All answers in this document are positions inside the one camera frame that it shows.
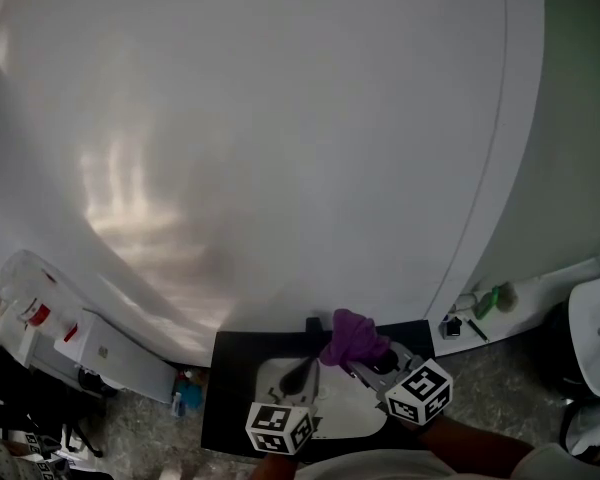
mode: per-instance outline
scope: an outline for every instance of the white shirt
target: white shirt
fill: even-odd
[[[513,471],[516,480],[600,480],[600,467],[571,457],[556,444],[536,448]],[[429,451],[370,450],[300,470],[296,480],[490,480],[458,474]]]

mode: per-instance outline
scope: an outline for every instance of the tiled floor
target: tiled floor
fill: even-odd
[[[442,358],[455,378],[446,414],[534,445],[557,440],[565,403],[535,372],[535,341],[526,334]],[[165,405],[120,393],[94,436],[105,452],[99,466],[116,480],[246,477],[253,461],[200,449],[201,428],[201,413],[177,420]]]

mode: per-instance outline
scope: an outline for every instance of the purple cloth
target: purple cloth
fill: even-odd
[[[333,335],[320,353],[325,366],[344,366],[347,361],[374,361],[389,350],[389,338],[378,336],[373,319],[348,309],[333,314]]]

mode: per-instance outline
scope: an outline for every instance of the clear plastic bottle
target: clear plastic bottle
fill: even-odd
[[[30,251],[11,256],[0,270],[0,311],[13,311],[42,334],[69,341],[78,331],[82,308],[50,270]]]

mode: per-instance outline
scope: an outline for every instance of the black table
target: black table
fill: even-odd
[[[429,324],[425,320],[378,327],[378,334],[402,343],[424,359],[434,357]],[[312,333],[219,332],[211,360],[211,374],[202,426],[202,447],[246,457],[263,457],[254,450],[245,424],[254,401],[260,365],[272,358],[317,356],[331,340],[331,331]],[[422,449],[394,418],[375,434],[350,439],[311,440],[300,451],[303,462],[382,448]]]

